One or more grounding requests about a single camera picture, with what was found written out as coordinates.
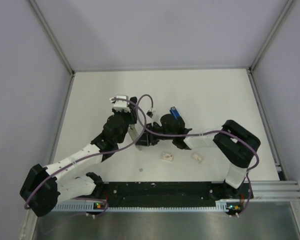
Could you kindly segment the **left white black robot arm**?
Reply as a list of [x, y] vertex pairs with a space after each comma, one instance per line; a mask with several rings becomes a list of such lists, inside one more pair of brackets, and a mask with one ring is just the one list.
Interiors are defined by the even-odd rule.
[[112, 98], [112, 115], [97, 137], [76, 153], [58, 162], [34, 165], [20, 189], [24, 208], [43, 217], [64, 201], [81, 196], [99, 198], [104, 191], [100, 176], [88, 169], [121, 151], [119, 145], [137, 123], [138, 99], [118, 95]]

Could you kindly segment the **blue black stapler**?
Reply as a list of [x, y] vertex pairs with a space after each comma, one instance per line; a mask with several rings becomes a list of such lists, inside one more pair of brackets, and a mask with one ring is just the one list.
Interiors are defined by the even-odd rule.
[[181, 115], [179, 114], [175, 106], [171, 107], [169, 112], [176, 121], [180, 121], [182, 119]]

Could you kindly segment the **grey black stapler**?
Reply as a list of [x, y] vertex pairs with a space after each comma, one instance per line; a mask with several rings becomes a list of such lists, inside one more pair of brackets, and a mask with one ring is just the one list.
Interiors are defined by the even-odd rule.
[[135, 146], [135, 148], [139, 151], [142, 151], [142, 146], [137, 145], [138, 140], [140, 139], [140, 137], [142, 136], [141, 134], [138, 133], [138, 131], [136, 130], [136, 127], [134, 124], [130, 124], [128, 126], [128, 134]]

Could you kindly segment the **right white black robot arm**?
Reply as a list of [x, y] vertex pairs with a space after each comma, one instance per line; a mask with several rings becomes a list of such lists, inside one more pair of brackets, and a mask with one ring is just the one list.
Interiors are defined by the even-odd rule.
[[171, 140], [181, 150], [218, 148], [230, 162], [223, 192], [227, 197], [235, 198], [242, 191], [248, 167], [261, 145], [259, 138], [231, 119], [220, 131], [212, 130], [212, 134], [189, 136], [190, 131], [182, 117], [168, 113], [160, 118], [160, 123], [148, 123], [136, 145], [149, 147], [159, 141]]

